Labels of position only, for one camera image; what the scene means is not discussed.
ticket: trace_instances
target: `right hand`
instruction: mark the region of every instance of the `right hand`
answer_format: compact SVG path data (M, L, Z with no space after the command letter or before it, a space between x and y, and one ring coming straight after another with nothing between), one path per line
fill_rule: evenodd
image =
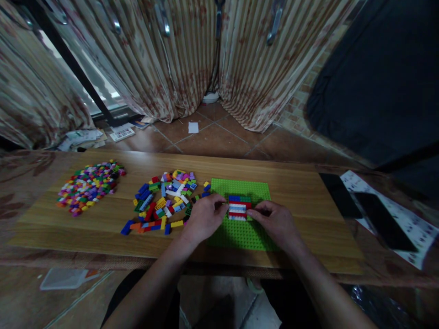
M254 210L247 210L247 215L257 220L284 251L299 251L305 247L287 207L265 200Z

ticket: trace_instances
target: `curtain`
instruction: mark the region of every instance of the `curtain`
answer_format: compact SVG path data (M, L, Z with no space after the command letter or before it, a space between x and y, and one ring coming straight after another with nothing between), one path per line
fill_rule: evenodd
M223 107L244 128L264 132L357 2L285 1L276 39L267 46L273 1L226 1L219 54Z
M61 0L65 29L136 112L171 122L192 114L209 87L216 57L213 0L165 1L171 34L163 37L154 1Z
M7 1L0 5L25 26ZM94 127L81 97L38 37L0 11L0 135L26 149L52 147L70 130Z

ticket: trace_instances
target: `black phone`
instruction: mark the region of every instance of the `black phone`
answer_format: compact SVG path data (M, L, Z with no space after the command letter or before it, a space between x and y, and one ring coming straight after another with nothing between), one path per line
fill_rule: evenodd
M328 189L338 211L345 218L363 218L352 196L338 175L319 173L321 180Z
M367 220L390 249L418 251L378 196L359 192L354 195L366 213Z

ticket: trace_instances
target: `hand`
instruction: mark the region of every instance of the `hand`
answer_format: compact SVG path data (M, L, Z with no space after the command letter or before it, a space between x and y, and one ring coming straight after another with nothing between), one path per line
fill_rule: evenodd
M295 252L305 247L287 207L265 200L254 210L247 210L247 215L257 220L284 251Z
M218 193L199 199L192 208L191 217L182 235L191 243L198 245L217 230L223 222L227 209L229 205Z

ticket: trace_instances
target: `black cloth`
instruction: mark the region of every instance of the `black cloth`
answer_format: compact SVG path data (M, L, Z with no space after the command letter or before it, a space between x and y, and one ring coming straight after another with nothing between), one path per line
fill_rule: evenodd
M134 270L121 282L111 298L101 327L145 273L144 270ZM261 280L261 285L270 304L282 321L280 328L321 328L317 313L300 281ZM164 328L178 328L179 318L180 293L176 289L168 309Z
M439 140L439 1L368 0L307 102L311 126L376 166ZM439 156L393 175L439 196Z

